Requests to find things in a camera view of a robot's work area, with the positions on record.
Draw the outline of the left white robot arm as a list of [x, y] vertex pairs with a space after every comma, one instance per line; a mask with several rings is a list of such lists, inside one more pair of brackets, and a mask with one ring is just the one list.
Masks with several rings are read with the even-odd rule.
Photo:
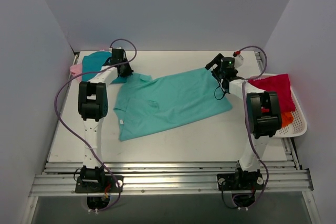
[[107, 87], [118, 78], [127, 78], [133, 70], [125, 50], [112, 48], [100, 70], [88, 81], [79, 83], [78, 112], [85, 130], [85, 152], [80, 179], [94, 192], [100, 192], [108, 183], [102, 164], [102, 124], [108, 114]]

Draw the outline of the mint green t-shirt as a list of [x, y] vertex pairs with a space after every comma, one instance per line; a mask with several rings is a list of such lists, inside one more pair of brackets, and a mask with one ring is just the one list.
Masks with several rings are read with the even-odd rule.
[[218, 97], [218, 83], [204, 68], [152, 79], [135, 73], [117, 95], [119, 140], [170, 130], [232, 109]]

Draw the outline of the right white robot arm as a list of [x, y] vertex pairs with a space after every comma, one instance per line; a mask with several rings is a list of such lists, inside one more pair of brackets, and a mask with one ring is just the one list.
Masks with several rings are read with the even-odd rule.
[[238, 53], [232, 57], [218, 54], [205, 66], [224, 94], [232, 94], [243, 101], [248, 143], [233, 175], [235, 186], [241, 189], [251, 184], [252, 177], [258, 176], [260, 160], [269, 138], [282, 126], [277, 92], [260, 89], [238, 76], [237, 68], [243, 62], [243, 57]]

